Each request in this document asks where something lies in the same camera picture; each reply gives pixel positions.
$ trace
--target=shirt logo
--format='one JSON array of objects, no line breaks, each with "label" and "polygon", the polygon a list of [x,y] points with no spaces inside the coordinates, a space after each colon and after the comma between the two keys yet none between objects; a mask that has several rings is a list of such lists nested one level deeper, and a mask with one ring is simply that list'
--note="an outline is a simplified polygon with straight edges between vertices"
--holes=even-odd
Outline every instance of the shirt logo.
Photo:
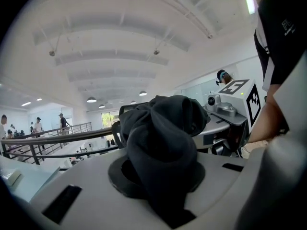
[{"label": "shirt logo", "polygon": [[225,88],[223,88],[219,93],[223,94],[234,94],[236,93],[239,89],[241,89],[248,80],[234,80],[230,82]]},{"label": "shirt logo", "polygon": [[253,127],[259,115],[259,112],[261,110],[260,99],[259,99],[257,87],[255,84],[251,92],[249,93],[248,98],[246,99],[246,103],[248,105],[250,126]]},{"label": "shirt logo", "polygon": [[284,30],[286,31],[284,33],[285,36],[287,36],[290,32],[294,33],[295,30],[296,30],[295,25],[290,20],[288,20],[288,19],[285,19],[282,22],[282,25],[283,25]]}]

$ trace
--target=ceiling sprinkler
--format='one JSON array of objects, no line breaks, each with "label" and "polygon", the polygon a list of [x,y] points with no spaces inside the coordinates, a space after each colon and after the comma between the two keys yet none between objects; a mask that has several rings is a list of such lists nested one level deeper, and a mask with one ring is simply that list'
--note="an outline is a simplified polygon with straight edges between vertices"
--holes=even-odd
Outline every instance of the ceiling sprinkler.
[{"label": "ceiling sprinkler", "polygon": [[53,50],[51,50],[51,51],[49,52],[49,55],[52,56],[52,57],[54,57],[54,56],[56,55],[56,53],[55,53]]}]

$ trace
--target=knotted black fabric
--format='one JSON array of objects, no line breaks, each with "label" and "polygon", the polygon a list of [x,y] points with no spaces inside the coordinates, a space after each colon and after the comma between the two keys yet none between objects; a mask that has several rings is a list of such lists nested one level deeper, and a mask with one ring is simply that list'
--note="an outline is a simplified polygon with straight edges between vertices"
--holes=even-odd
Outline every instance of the knotted black fabric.
[{"label": "knotted black fabric", "polygon": [[[207,113],[188,97],[156,96],[119,119],[127,157],[151,207],[172,228],[194,219],[184,209],[191,178],[199,165],[191,136],[204,130]],[[198,174],[201,182],[204,172]]]}]

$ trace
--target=fluorescent light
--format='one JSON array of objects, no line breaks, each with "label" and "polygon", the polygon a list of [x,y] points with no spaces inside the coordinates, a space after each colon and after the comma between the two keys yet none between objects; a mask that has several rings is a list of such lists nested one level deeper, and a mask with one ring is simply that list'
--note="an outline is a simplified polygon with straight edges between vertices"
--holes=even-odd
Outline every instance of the fluorescent light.
[{"label": "fluorescent light", "polygon": [[90,98],[88,98],[87,99],[87,101],[86,102],[88,102],[88,103],[94,103],[94,102],[96,102],[97,100],[94,98],[94,97],[90,97]]},{"label": "fluorescent light", "polygon": [[248,12],[249,12],[249,14],[255,13],[256,12],[256,8],[255,8],[254,0],[246,0],[246,3],[248,4]]},{"label": "fluorescent light", "polygon": [[29,105],[29,104],[31,104],[31,102],[27,102],[25,104],[22,104],[21,106],[25,106],[25,105]]},{"label": "fluorescent light", "polygon": [[146,92],[146,91],[141,91],[141,92],[139,93],[139,96],[145,96],[145,95],[147,95],[147,92]]}]

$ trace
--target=camera lens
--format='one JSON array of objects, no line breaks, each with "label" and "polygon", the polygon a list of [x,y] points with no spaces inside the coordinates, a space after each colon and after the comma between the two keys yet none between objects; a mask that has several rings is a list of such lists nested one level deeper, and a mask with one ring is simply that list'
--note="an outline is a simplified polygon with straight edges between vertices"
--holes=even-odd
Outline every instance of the camera lens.
[{"label": "camera lens", "polygon": [[209,105],[214,105],[214,103],[215,103],[215,99],[213,97],[209,97],[208,98],[208,104]]}]

